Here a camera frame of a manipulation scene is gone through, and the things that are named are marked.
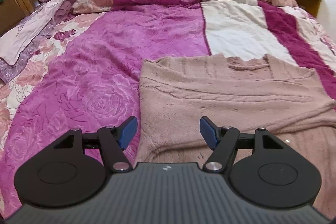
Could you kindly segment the pink floral quilt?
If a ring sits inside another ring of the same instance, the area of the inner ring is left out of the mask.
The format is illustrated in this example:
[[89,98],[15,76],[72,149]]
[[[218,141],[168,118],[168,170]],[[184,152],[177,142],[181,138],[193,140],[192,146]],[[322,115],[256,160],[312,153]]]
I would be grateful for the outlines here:
[[21,207],[14,174],[73,127],[139,116],[144,59],[222,53],[294,63],[257,0],[74,0],[75,17],[38,37],[38,53],[1,87],[1,214]]

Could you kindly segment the lilac ruffled pillow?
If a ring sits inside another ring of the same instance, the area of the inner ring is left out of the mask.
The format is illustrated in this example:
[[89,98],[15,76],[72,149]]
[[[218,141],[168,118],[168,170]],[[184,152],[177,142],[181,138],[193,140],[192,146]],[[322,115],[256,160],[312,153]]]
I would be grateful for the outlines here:
[[1,81],[15,78],[37,53],[39,44],[67,20],[75,0],[47,0],[37,11],[1,36]]

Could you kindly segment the pink knitted sweater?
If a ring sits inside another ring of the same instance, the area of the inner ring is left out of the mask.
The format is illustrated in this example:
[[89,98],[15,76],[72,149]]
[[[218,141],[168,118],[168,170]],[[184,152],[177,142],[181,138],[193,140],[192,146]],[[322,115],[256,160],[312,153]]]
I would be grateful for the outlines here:
[[197,162],[211,151],[201,117],[253,133],[263,126],[314,164],[315,207],[335,216],[335,100],[314,69],[271,55],[243,61],[221,54],[145,60],[139,80],[137,162]]

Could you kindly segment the magenta fleece blanket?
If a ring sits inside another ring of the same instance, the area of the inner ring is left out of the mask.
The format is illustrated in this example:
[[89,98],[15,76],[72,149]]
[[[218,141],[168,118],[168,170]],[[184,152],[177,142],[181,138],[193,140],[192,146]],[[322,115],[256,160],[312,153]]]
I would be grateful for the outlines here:
[[268,30],[276,36],[300,67],[314,68],[327,94],[335,99],[335,73],[298,33],[297,20],[280,8],[258,1],[265,14]]

